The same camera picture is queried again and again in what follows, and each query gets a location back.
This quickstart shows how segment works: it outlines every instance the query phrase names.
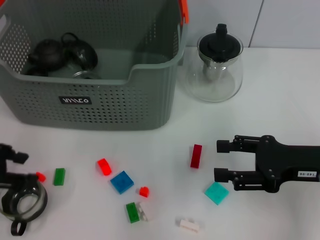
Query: lego brick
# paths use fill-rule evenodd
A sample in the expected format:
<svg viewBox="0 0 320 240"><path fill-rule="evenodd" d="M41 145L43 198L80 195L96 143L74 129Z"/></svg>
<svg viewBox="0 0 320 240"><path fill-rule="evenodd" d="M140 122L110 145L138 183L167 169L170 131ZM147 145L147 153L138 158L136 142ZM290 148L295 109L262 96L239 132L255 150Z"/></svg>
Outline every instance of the lego brick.
<svg viewBox="0 0 320 240"><path fill-rule="evenodd" d="M54 174L53 185L63 186L65 182L66 170L64 168L56 168Z"/></svg>
<svg viewBox="0 0 320 240"><path fill-rule="evenodd" d="M150 221L154 218L154 211L147 202L140 202L138 209L142 218L146 219L146 221Z"/></svg>
<svg viewBox="0 0 320 240"><path fill-rule="evenodd" d="M180 222L180 228L188 229L195 233L198 233L200 230L200 226L198 224L190 222L188 220L184 220L184 219L182 219Z"/></svg>
<svg viewBox="0 0 320 240"><path fill-rule="evenodd" d="M120 172L117 176L110 180L114 188L119 192L119 194L123 194L129 188L134 185L134 182L131 178L126 174L125 171Z"/></svg>
<svg viewBox="0 0 320 240"><path fill-rule="evenodd" d="M107 162L107 160L105 158L97 161L103 175L108 176L112 173L112 170L109 166L109 163Z"/></svg>
<svg viewBox="0 0 320 240"><path fill-rule="evenodd" d="M143 197L148 197L149 196L149 188L147 188L146 186L144 187L141 187L140 188L140 191L139 191L139 194Z"/></svg>
<svg viewBox="0 0 320 240"><path fill-rule="evenodd" d="M128 212L130 223L135 223L140 221L136 204L134 202L127 204L126 211Z"/></svg>
<svg viewBox="0 0 320 240"><path fill-rule="evenodd" d="M41 172L36 172L35 175L38 177L39 182L44 183L46 181L46 176Z"/></svg>
<svg viewBox="0 0 320 240"><path fill-rule="evenodd" d="M191 168L194 168L194 169L199 168L201 150L202 150L201 145L197 145L197 144L194 145L193 152L192 152L191 164L190 164Z"/></svg>
<svg viewBox="0 0 320 240"><path fill-rule="evenodd" d="M229 191L225 189L220 183L214 182L204 193L215 204L219 205L225 197L229 194Z"/></svg>

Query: perforated basket wall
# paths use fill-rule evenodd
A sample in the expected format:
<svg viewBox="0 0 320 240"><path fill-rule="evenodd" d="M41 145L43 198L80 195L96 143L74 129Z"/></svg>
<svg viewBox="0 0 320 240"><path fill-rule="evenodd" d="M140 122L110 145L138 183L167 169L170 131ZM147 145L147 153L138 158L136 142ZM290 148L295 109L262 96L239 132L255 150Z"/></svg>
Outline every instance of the perforated basket wall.
<svg viewBox="0 0 320 240"><path fill-rule="evenodd" d="M187 34L178 1L7 0L0 14L7 18L0 34L0 94L22 122L88 130L147 130L168 121ZM64 32L76 33L96 49L157 54L164 61L154 64L137 58L127 79L120 80L22 75L35 45ZM114 68L123 72L118 64ZM63 104L63 97L71 102ZM90 103L80 104L83 99Z"/></svg>

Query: teal lego brick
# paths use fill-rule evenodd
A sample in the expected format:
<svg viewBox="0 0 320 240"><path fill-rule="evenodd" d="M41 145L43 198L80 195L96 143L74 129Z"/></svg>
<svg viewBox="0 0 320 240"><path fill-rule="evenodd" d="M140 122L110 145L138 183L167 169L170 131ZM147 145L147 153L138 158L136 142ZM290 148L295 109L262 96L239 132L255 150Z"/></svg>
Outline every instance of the teal lego brick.
<svg viewBox="0 0 320 240"><path fill-rule="evenodd" d="M215 204L219 205L229 194L229 191L225 189L220 183L214 182L204 193Z"/></svg>

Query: red lego brick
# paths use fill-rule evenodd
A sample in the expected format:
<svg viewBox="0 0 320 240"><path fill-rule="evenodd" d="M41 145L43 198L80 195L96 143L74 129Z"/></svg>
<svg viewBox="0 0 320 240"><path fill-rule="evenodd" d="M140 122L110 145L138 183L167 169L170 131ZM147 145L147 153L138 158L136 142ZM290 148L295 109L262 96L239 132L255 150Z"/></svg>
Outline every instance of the red lego brick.
<svg viewBox="0 0 320 240"><path fill-rule="evenodd" d="M107 162L107 160L105 158L102 158L97 163L98 163L103 175L108 176L112 173L112 170L109 166L109 163Z"/></svg>
<svg viewBox="0 0 320 240"><path fill-rule="evenodd" d="M192 159L191 159L191 168L198 169L200 163L202 146L195 144L193 147Z"/></svg>
<svg viewBox="0 0 320 240"><path fill-rule="evenodd" d="M38 177L39 182L44 183L46 181L46 176L43 175L41 172L36 172L35 175Z"/></svg>
<svg viewBox="0 0 320 240"><path fill-rule="evenodd" d="M146 186L141 187L139 194L147 198L149 196L149 188L147 188Z"/></svg>

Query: black teapot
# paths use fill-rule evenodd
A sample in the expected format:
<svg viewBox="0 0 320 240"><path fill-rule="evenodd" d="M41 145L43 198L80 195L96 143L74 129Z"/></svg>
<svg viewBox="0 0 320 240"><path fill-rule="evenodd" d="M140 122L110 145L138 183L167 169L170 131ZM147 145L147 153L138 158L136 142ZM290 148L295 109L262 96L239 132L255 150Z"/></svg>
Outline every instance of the black teapot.
<svg viewBox="0 0 320 240"><path fill-rule="evenodd" d="M28 61L48 72L56 71L66 64L62 44L53 39L39 42L34 52L28 55Z"/></svg>
<svg viewBox="0 0 320 240"><path fill-rule="evenodd" d="M98 64L98 56L95 49L87 42L80 40L72 32L67 32L61 37L65 58L79 65L82 70L93 70Z"/></svg>

